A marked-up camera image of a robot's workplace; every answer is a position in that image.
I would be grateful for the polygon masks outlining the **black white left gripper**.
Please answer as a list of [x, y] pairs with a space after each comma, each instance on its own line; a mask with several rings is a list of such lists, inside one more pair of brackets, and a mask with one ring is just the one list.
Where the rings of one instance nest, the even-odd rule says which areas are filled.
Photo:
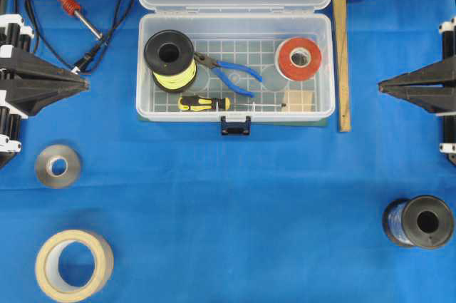
[[86, 79], [29, 53], [33, 38], [20, 14], [1, 15], [1, 169], [21, 151], [23, 119], [88, 90]]

